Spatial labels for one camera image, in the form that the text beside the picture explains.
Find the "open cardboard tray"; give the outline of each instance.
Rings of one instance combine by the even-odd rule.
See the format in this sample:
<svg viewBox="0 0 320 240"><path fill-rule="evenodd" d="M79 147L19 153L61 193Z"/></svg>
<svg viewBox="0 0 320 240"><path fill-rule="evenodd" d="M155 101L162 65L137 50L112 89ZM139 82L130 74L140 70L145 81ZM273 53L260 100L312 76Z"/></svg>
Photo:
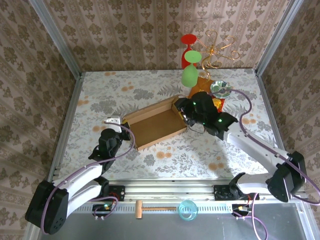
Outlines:
<svg viewBox="0 0 320 240"><path fill-rule="evenodd" d="M171 138L187 129L174 103L178 95L129 113L123 117L135 136L138 151Z"/></svg>

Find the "floral tablecloth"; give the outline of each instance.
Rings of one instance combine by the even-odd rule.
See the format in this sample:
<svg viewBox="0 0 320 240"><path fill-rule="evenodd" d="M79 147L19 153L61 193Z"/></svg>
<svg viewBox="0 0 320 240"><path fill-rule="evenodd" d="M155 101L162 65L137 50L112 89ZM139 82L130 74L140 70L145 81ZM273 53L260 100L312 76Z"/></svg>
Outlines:
<svg viewBox="0 0 320 240"><path fill-rule="evenodd" d="M245 92L253 109L245 116L245 126L270 144L276 141L257 79L252 69L212 69L213 80L224 80ZM187 96L190 88L181 84L182 70L87 72L75 111L60 176L83 166L98 144L104 120L111 115L131 113L171 96ZM249 108L242 96L233 92L223 111L239 117ZM201 132L203 126L193 126ZM129 147L123 142L118 154ZM109 179L232 178L237 173L267 171L239 148L208 133L187 131L148 147L133 150L116 160L104 174Z"/></svg>

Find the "toy hammer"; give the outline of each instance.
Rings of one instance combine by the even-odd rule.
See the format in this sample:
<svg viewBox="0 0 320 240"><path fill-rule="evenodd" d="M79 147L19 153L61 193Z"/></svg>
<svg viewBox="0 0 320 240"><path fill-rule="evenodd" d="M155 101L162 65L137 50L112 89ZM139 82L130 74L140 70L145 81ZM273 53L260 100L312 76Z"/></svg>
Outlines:
<svg viewBox="0 0 320 240"><path fill-rule="evenodd" d="M142 211L175 211L175 206L142 207L142 200L135 202L135 218L142 219Z"/></svg>

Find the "gray metal floor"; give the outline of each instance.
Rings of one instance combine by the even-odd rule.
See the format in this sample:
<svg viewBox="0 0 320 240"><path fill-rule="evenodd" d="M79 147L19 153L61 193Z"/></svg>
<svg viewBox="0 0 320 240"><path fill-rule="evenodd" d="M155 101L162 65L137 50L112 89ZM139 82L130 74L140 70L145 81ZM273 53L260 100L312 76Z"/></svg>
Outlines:
<svg viewBox="0 0 320 240"><path fill-rule="evenodd" d="M266 225L269 240L305 240L294 203L257 204L255 216ZM258 232L265 238L257 223ZM255 240L251 219L236 220L231 214L199 214L184 221L178 214L114 214L95 220L91 214L72 214L54 235L39 240Z"/></svg>

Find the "translucent blue cup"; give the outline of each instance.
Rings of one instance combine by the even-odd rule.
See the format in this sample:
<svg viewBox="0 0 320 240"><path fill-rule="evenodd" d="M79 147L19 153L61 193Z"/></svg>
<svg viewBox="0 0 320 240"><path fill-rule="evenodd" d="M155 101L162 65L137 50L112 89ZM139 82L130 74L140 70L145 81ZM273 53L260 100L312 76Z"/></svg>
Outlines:
<svg viewBox="0 0 320 240"><path fill-rule="evenodd" d="M185 221L191 221L198 215L198 207L191 200L184 200L178 207L178 213L180 218Z"/></svg>

